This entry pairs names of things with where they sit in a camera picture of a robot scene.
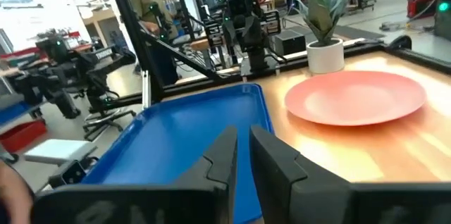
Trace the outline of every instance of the gray floor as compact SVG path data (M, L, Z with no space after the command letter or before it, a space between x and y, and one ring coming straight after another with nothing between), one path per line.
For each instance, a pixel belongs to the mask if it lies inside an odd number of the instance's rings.
M366 9L364 12L355 13L354 15L346 15L343 17L339 24L348 25L350 27L359 28L371 32L381 32L378 28L381 23L384 22L397 22L406 20L406 8L407 0L378 0L374 11ZM293 20L302 21L299 16L291 17ZM432 25L433 19L427 18L418 20L415 22L418 25ZM404 31L397 32L382 32L386 35L383 38L386 42L390 42L394 38L402 34L410 35L414 41L413 49L424 54L430 54L437 57L447 56L451 49L451 42L446 41L439 37L434 37L432 34L423 33L419 31ZM131 74L132 66L126 66L109 75L109 86L112 90L117 91L119 94L132 94L141 91L140 78ZM196 72L185 72L180 70L180 74L184 77L193 76ZM44 117L47 120L48 133L46 133L40 140L45 139L82 139L83 131L81 128L82 118L88 114L87 112L87 100L77 99L75 100L78 107L82 110L83 116L75 120L67 120L59 113L58 109L51 105L46 104L42 107ZM131 109L139 111L140 105L132 106ZM17 123L22 123L29 118L23 118L18 120ZM125 117L119 120L121 125L126 126L130 123L131 117ZM1 131L6 130L14 125L8 125ZM119 133L115 128L108 128L96 141L98 149L94 153L96 156L101 156L116 140ZM46 181L49 175L55 170L56 166L43 165L38 163L29 163L21 160L15 165L18 171L23 177L30 183L34 190L40 188Z

